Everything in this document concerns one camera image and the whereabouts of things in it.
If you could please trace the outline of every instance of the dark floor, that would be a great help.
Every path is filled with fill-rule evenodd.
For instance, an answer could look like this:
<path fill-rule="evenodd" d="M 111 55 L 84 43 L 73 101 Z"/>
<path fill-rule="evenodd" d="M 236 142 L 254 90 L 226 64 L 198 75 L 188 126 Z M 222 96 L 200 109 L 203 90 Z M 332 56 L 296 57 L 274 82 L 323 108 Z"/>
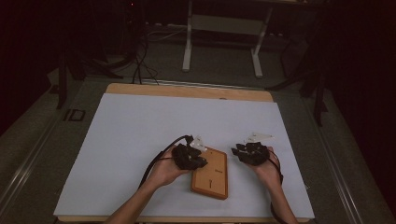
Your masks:
<path fill-rule="evenodd" d="M 283 80 L 279 60 L 284 46 L 282 39 L 265 40 L 260 53 L 266 76 L 257 79 L 253 74 L 249 49 L 219 44 L 196 43 L 192 48 L 191 70 L 181 71 L 184 42 L 179 37 L 150 42 L 143 69 L 160 84 L 221 85 L 229 88 L 264 90 Z M 131 82 L 135 64 L 117 71 Z M 57 71 L 49 74 L 55 77 Z M 15 201 L 11 202 L 1 223 L 53 223 L 52 215 L 64 182 L 79 148 L 84 141 L 95 110 L 106 86 L 119 80 L 89 74 L 84 81 L 69 79 L 69 97 L 65 107 L 56 110 L 57 95 L 46 92 L 0 138 L 0 190 L 7 189 L 15 172 L 35 148 L 41 153 L 27 173 L 26 183 Z M 152 78 L 144 80 L 153 83 Z M 315 220 L 309 223 L 396 223 L 366 166 L 360 150 L 348 129 L 332 93 L 325 91 L 322 113 L 323 127 L 312 117 L 314 97 L 302 98 L 301 83 L 281 91 L 273 91 L 288 131 L 310 197 Z M 67 108 L 86 111 L 81 122 L 63 121 Z"/>

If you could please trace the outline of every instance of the hand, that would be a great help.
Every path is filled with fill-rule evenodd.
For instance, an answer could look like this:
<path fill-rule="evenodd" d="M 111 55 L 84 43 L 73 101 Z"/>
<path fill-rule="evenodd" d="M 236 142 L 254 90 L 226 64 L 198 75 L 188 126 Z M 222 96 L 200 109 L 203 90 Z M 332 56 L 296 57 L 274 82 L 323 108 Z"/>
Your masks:
<path fill-rule="evenodd" d="M 162 160 L 158 160 L 151 170 L 146 183 L 149 183 L 154 188 L 160 188 L 162 186 L 172 183 L 180 175 L 189 173 L 188 170 L 180 170 L 175 164 L 172 158 L 172 150 L 175 147 L 171 147 L 167 150 L 163 156 Z"/>
<path fill-rule="evenodd" d="M 268 150 L 270 151 L 270 159 L 277 166 L 279 166 L 279 160 L 274 154 L 274 149 L 272 147 L 268 147 Z M 258 166 L 253 166 L 250 164 L 247 164 L 247 166 L 252 169 L 254 173 L 256 173 L 257 177 L 265 185 L 265 187 L 272 188 L 281 186 L 279 172 L 271 162 L 265 161 Z"/>

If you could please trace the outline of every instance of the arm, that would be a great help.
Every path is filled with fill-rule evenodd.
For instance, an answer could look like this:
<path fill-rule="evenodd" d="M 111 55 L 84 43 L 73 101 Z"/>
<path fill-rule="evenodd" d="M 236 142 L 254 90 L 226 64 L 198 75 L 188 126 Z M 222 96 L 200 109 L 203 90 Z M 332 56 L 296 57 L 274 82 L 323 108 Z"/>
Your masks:
<path fill-rule="evenodd" d="M 171 158 L 173 149 L 163 154 L 163 158 Z M 134 223 L 146 207 L 154 192 L 165 185 L 172 183 L 178 176 L 189 171 L 180 170 L 173 160 L 160 160 L 154 165 L 146 182 L 136 193 L 126 201 L 107 220 L 106 224 Z"/>
<path fill-rule="evenodd" d="M 268 149 L 270 150 L 270 159 L 279 166 L 279 160 L 273 153 L 274 150 L 271 147 L 268 147 Z M 256 173 L 264 186 L 268 188 L 276 214 L 288 224 L 298 223 L 283 192 L 279 172 L 275 166 L 269 161 L 258 166 L 249 164 L 247 166 Z"/>

